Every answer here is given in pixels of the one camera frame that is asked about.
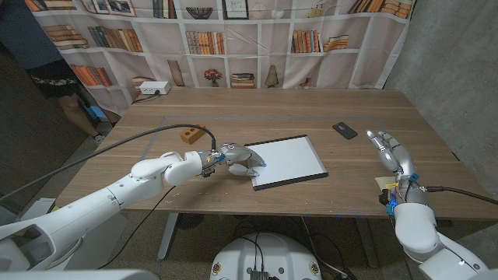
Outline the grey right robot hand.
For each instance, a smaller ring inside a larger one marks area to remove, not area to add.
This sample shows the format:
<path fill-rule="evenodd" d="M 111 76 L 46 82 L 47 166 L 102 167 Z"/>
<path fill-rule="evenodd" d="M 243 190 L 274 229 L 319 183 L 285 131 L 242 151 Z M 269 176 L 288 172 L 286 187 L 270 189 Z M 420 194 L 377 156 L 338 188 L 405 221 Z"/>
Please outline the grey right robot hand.
<path fill-rule="evenodd" d="M 416 165 L 406 147 L 392 135 L 383 131 L 377 135 L 372 131 L 366 131 L 366 135 L 377 149 L 381 162 L 395 175 L 395 182 L 398 184 L 395 191 L 397 203 L 428 205 L 429 199 L 417 183 Z"/>

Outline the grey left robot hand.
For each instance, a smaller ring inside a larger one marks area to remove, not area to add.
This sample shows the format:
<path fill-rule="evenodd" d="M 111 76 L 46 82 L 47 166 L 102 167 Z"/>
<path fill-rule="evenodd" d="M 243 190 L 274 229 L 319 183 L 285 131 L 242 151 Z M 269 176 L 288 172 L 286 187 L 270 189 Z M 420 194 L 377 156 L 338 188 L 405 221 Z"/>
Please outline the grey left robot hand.
<path fill-rule="evenodd" d="M 265 161 L 254 150 L 237 143 L 224 143 L 211 152 L 198 152 L 202 161 L 203 177 L 215 172 L 216 164 L 228 166 L 231 174 L 236 176 L 258 177 L 254 166 L 266 166 Z"/>

